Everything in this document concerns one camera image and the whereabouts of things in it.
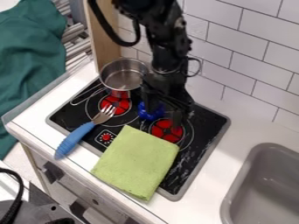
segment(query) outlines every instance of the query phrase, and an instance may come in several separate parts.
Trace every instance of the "stainless steel sink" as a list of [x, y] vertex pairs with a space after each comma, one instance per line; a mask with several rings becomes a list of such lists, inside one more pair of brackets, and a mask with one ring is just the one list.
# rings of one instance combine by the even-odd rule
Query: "stainless steel sink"
[[253, 148], [220, 213], [224, 224], [298, 224], [299, 154], [273, 143]]

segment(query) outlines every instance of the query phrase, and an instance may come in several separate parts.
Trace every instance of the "green cloth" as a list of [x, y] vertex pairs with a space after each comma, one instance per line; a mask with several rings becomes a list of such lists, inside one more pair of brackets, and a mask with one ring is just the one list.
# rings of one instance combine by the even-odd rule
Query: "green cloth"
[[[0, 13], [0, 116], [66, 71], [65, 28], [50, 0], [21, 0]], [[16, 141], [0, 122], [0, 159]]]
[[150, 200], [178, 153], [178, 146], [125, 126], [91, 173], [142, 200]]

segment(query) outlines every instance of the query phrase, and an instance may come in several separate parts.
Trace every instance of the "red burner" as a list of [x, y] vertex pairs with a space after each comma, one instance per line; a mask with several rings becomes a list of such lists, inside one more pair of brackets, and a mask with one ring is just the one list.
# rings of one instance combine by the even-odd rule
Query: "red burner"
[[184, 129], [182, 126], [176, 129], [173, 129], [171, 126], [172, 121], [170, 119], [159, 120], [151, 126], [150, 134], [176, 144], [182, 139]]
[[121, 99], [109, 95], [101, 100], [100, 109], [103, 109], [106, 106], [113, 105], [116, 107], [115, 115], [120, 116], [129, 110], [130, 104], [131, 100], [129, 99]]

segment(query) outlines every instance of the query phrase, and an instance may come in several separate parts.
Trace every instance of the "white countertop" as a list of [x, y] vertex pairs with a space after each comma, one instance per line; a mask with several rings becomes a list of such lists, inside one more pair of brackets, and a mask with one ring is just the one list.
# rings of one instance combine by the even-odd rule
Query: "white countertop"
[[[45, 119], [96, 77], [94, 64], [88, 64], [6, 127], [21, 142], [52, 159], [65, 136], [46, 124]], [[126, 207], [133, 215], [142, 217], [146, 223], [220, 224], [221, 202], [249, 151], [257, 144], [275, 143], [299, 152], [299, 133], [271, 122], [253, 119], [246, 111], [222, 101], [214, 101], [208, 96], [197, 99], [200, 104], [228, 116], [232, 124], [180, 201], [172, 202], [155, 193], [149, 203], [143, 203], [116, 191], [88, 172], [99, 158], [81, 146], [58, 165], [87, 180], [87, 185], [96, 186], [99, 192]]]

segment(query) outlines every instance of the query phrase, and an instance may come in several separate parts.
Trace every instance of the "tile wall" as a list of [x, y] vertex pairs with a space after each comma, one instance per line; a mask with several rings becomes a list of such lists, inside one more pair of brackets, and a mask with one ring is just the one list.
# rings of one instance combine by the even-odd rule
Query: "tile wall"
[[[187, 82], [194, 99], [209, 95], [299, 132], [299, 1], [179, 3], [193, 40], [190, 55], [204, 64], [201, 76]], [[129, 19], [120, 16], [119, 26], [125, 39], [134, 39]], [[122, 55], [150, 62], [144, 31]]]

